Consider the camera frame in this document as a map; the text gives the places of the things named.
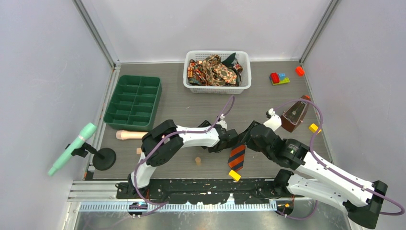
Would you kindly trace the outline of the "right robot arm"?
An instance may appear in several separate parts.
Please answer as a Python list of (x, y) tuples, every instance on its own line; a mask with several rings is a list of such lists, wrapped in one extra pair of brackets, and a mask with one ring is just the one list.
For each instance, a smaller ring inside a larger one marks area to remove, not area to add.
[(362, 227), (376, 228), (388, 188), (384, 182), (353, 176), (311, 153), (302, 142), (280, 138), (256, 121), (238, 135), (238, 141), (282, 167), (273, 180), (278, 196), (310, 197), (341, 210)]

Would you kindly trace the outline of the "brown wooden metronome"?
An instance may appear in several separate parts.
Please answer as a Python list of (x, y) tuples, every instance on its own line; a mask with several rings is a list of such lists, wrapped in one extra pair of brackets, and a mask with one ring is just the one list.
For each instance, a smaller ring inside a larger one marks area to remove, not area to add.
[(288, 132), (293, 132), (302, 122), (307, 113), (311, 101), (309, 95), (301, 97), (304, 101), (297, 101), (281, 115), (282, 128)]

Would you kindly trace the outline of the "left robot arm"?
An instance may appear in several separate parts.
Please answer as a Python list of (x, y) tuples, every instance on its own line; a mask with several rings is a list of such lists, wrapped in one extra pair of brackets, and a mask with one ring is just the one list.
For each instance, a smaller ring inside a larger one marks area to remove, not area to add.
[(135, 198), (142, 198), (147, 192), (155, 169), (167, 163), (180, 149), (202, 147), (209, 152), (220, 152), (237, 143), (236, 130), (227, 130), (225, 121), (211, 124), (203, 121), (197, 127), (176, 125), (166, 120), (142, 137), (140, 159), (131, 173), (128, 192)]

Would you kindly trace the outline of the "orange navy striped tie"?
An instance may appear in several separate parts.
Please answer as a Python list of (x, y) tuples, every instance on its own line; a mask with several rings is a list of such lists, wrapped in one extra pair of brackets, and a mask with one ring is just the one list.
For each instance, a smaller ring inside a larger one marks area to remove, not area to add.
[(229, 158), (228, 166), (231, 170), (238, 172), (243, 168), (244, 159), (245, 159), (246, 145), (242, 143), (237, 143), (232, 147)]

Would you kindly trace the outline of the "white plastic basket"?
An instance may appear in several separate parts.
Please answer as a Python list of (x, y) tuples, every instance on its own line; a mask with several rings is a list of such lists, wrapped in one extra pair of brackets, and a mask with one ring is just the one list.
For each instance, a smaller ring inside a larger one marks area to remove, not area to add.
[(244, 51), (193, 50), (186, 54), (183, 84), (193, 93), (241, 94), (251, 86)]

